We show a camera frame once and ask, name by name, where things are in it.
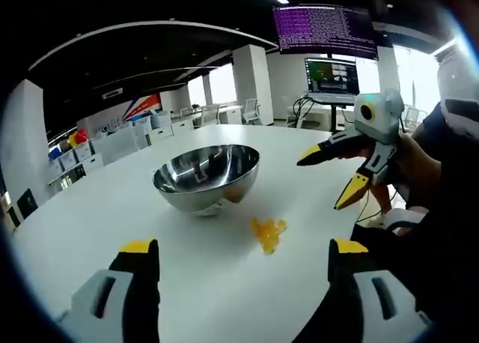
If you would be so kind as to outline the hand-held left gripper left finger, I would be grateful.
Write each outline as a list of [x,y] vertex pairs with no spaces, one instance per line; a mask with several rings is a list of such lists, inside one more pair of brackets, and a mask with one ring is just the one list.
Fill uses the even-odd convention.
[[159,280],[158,241],[131,241],[73,294],[59,324],[73,342],[159,342]]

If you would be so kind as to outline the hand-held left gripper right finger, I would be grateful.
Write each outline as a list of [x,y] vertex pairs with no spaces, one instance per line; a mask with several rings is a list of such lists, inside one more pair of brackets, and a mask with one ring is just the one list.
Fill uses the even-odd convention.
[[408,288],[358,242],[330,240],[328,281],[332,316],[353,342],[419,342],[431,328]]

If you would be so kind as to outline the person's right hand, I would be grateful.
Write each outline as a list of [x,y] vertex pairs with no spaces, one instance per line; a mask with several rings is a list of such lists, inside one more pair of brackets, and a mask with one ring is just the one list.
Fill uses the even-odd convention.
[[409,188],[408,205],[431,208],[439,194],[442,164],[406,134],[399,135],[396,147],[388,182]]

